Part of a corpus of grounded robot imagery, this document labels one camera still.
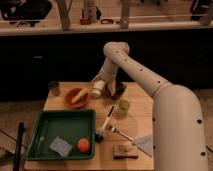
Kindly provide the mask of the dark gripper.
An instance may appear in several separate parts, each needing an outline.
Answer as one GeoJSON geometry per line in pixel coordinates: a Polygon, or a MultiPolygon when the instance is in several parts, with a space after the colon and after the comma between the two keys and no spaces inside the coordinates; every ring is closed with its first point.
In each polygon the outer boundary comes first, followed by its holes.
{"type": "MultiPolygon", "coordinates": [[[[95,82],[99,81],[99,80],[102,80],[102,79],[100,78],[99,75],[97,75],[97,76],[93,79],[93,84],[94,84],[95,82]]],[[[116,81],[113,81],[113,82],[110,82],[110,83],[105,82],[105,88],[104,88],[104,90],[103,90],[103,92],[102,92],[101,95],[103,95],[104,93],[108,93],[108,94],[109,94],[109,91],[108,91],[107,86],[110,85],[110,84],[114,84],[115,82],[116,82],[116,81]]]]}

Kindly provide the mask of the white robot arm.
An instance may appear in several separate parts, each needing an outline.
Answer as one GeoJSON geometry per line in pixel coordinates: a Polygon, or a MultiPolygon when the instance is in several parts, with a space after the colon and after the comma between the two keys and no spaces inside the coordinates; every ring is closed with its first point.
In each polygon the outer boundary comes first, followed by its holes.
{"type": "Polygon", "coordinates": [[[108,42],[105,61],[93,83],[99,97],[123,69],[153,99],[152,125],[155,171],[208,171],[203,114],[189,88],[169,82],[129,56],[125,42],[108,42]]]}

